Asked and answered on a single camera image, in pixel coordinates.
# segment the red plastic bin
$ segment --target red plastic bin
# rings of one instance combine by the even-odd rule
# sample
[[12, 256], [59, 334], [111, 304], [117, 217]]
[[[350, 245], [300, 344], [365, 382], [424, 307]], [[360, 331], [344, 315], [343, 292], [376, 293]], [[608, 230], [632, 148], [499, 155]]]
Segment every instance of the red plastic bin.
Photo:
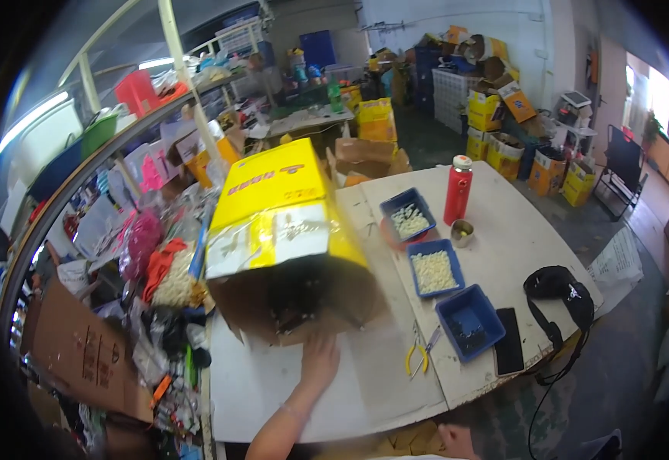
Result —
[[118, 102], [124, 102], [130, 108], [130, 113], [142, 117], [161, 105], [161, 100], [155, 94], [150, 82], [150, 73], [147, 70], [137, 70], [123, 78], [114, 87], [114, 94]]

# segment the potted plant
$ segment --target potted plant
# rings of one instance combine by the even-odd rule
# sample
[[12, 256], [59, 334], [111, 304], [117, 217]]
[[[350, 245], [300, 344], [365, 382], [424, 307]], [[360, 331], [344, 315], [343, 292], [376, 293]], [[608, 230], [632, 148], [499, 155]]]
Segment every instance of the potted plant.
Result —
[[654, 111], [649, 110], [646, 123], [643, 124], [643, 138], [641, 139], [641, 148], [644, 152], [649, 152], [651, 146], [656, 142], [660, 130], [661, 123], [654, 116]]

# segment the tabletop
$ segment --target tabletop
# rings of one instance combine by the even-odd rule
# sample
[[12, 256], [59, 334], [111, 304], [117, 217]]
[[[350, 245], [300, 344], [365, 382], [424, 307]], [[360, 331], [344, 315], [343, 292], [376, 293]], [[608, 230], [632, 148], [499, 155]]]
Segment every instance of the tabletop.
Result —
[[[495, 308], [515, 308], [528, 368], [551, 351], [551, 343], [529, 312], [522, 288], [526, 277], [543, 266], [562, 265], [585, 284], [596, 307], [602, 296], [577, 256], [510, 183], [482, 161], [473, 164], [473, 173], [465, 218], [475, 226], [475, 236], [455, 251], [467, 285], [479, 284]], [[444, 336], [431, 351], [425, 374], [409, 381], [403, 368], [414, 340], [414, 321], [425, 344], [439, 325], [434, 305], [449, 295], [429, 300], [416, 295], [405, 254], [391, 250], [378, 230], [379, 204], [416, 187], [437, 220], [430, 237], [449, 238], [449, 228], [441, 222], [448, 174], [448, 167], [437, 167], [337, 191], [337, 202], [358, 233], [389, 309], [367, 323], [365, 331], [339, 334], [339, 373], [314, 408], [301, 442], [409, 425], [474, 400], [511, 378], [495, 377], [490, 350], [461, 363]], [[562, 337], [577, 330], [561, 301], [536, 303], [559, 325]], [[249, 336], [240, 342], [219, 316], [208, 329], [212, 434], [220, 442], [250, 442], [298, 383], [301, 345], [271, 347]]]
[[285, 118], [271, 122], [267, 137], [272, 138], [302, 128], [311, 128], [323, 124], [348, 122], [355, 118], [350, 109], [347, 107], [343, 107], [342, 109], [341, 113], [336, 113], [332, 111], [331, 105], [327, 104], [322, 107], [318, 115], [311, 115], [308, 110], [293, 112]]
[[[337, 191], [337, 200], [358, 222], [380, 222], [380, 203], [416, 187], [437, 220], [430, 239], [449, 238], [450, 228], [443, 222], [449, 167], [414, 171], [363, 182]], [[348, 202], [358, 205], [347, 206]], [[465, 284], [478, 284], [495, 309], [515, 308], [521, 336], [523, 359], [528, 369], [551, 352], [551, 342], [529, 311], [523, 282], [534, 271], [551, 265], [565, 266], [590, 292], [595, 308], [603, 303], [595, 282], [570, 247], [536, 208], [486, 162], [473, 163], [473, 181], [465, 220], [475, 227], [470, 244], [455, 248]], [[413, 308], [423, 336], [440, 325], [434, 306], [440, 299], [421, 299], [416, 295], [413, 276], [404, 253], [387, 249]], [[549, 321], [554, 321], [566, 340], [577, 326], [561, 300], [536, 301]], [[431, 351], [449, 409], [477, 399], [511, 377], [495, 376], [493, 352], [480, 354], [461, 363], [457, 352], [442, 337]]]

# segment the black chair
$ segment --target black chair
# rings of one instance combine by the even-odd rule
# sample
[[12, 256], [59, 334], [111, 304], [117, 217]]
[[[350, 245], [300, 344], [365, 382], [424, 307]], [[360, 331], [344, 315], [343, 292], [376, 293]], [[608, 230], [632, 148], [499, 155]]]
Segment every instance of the black chair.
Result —
[[[595, 184], [593, 195], [613, 216], [613, 221], [617, 222], [629, 206], [633, 209], [636, 208], [641, 197], [643, 184], [646, 183], [649, 174], [646, 173], [641, 177], [641, 167], [643, 166], [641, 146], [612, 124], [608, 125], [608, 147], [605, 151], [605, 157], [607, 164], [600, 173], [600, 179]], [[601, 184], [612, 191], [624, 204], [620, 214], [616, 214], [610, 203], [605, 202], [597, 194], [598, 187]]]

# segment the bottle cap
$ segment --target bottle cap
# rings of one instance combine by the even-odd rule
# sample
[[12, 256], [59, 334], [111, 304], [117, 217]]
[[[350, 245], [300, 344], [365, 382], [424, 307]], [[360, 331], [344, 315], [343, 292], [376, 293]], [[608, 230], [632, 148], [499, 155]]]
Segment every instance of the bottle cap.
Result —
[[470, 157], [464, 155], [458, 155], [452, 158], [452, 166], [458, 169], [467, 169], [472, 167], [472, 160]]

